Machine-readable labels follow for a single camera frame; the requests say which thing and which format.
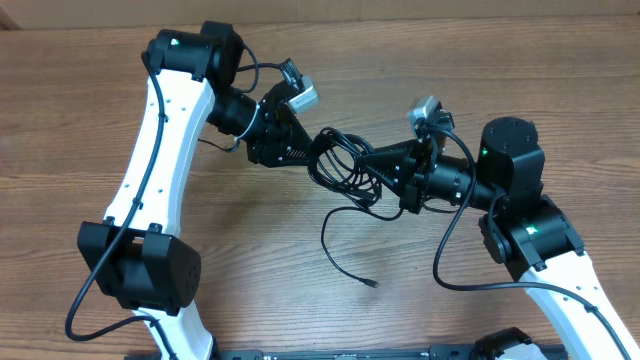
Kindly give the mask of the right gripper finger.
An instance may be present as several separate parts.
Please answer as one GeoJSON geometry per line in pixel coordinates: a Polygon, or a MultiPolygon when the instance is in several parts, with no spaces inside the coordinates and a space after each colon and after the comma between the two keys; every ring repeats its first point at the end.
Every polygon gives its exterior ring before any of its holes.
{"type": "Polygon", "coordinates": [[[419,145],[416,139],[407,140],[392,145],[378,147],[374,150],[375,155],[390,155],[390,154],[411,154],[413,150],[419,145]]]}
{"type": "Polygon", "coordinates": [[[416,159],[410,149],[377,149],[372,154],[361,156],[357,165],[402,198],[415,172],[416,159]]]}

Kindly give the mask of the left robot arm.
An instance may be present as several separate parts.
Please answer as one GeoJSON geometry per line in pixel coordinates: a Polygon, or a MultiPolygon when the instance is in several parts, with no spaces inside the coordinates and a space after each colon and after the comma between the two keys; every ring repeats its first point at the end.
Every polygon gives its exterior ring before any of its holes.
{"type": "Polygon", "coordinates": [[[88,283],[132,311],[162,359],[215,359],[218,347],[195,303],[199,253],[180,238],[183,195],[198,140],[215,126],[245,145],[251,162],[303,166],[310,137],[298,115],[318,101],[312,79],[291,60],[261,100],[234,87],[247,45],[229,24],[197,33],[164,29],[142,54],[145,113],[122,184],[99,223],[81,225],[88,283]]]}

